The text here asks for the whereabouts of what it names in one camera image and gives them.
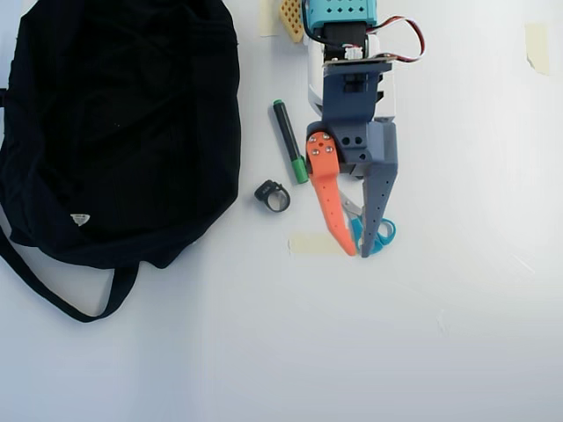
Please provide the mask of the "blue-grey gripper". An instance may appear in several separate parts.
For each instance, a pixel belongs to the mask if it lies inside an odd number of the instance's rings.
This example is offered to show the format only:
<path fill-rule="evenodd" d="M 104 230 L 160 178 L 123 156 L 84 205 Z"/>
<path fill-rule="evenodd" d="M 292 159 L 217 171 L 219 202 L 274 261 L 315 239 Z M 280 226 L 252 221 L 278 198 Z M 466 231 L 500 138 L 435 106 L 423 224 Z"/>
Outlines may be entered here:
<path fill-rule="evenodd" d="M 323 83 L 322 124 L 330 135 L 317 131 L 307 140 L 310 181 L 326 227 L 342 250 L 354 256 L 355 242 L 340 201 L 340 164 L 343 172 L 364 176 L 361 254 L 367 258 L 398 174 L 392 66 L 328 64 Z"/>

